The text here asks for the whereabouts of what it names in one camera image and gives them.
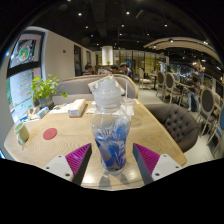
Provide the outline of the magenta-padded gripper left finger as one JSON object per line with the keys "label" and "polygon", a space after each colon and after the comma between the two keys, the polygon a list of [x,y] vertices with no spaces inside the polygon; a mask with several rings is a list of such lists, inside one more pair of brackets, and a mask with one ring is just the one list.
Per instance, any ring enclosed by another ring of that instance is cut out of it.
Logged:
{"label": "magenta-padded gripper left finger", "polygon": [[43,169],[76,185],[81,185],[91,154],[92,145],[86,144],[66,156],[57,155]]}

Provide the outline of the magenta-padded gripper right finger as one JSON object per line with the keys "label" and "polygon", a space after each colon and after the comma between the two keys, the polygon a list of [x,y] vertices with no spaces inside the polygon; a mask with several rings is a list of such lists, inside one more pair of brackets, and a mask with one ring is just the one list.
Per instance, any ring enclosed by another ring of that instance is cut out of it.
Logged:
{"label": "magenta-padded gripper right finger", "polygon": [[136,143],[133,144],[133,155],[145,185],[182,169],[168,154],[159,155]]}

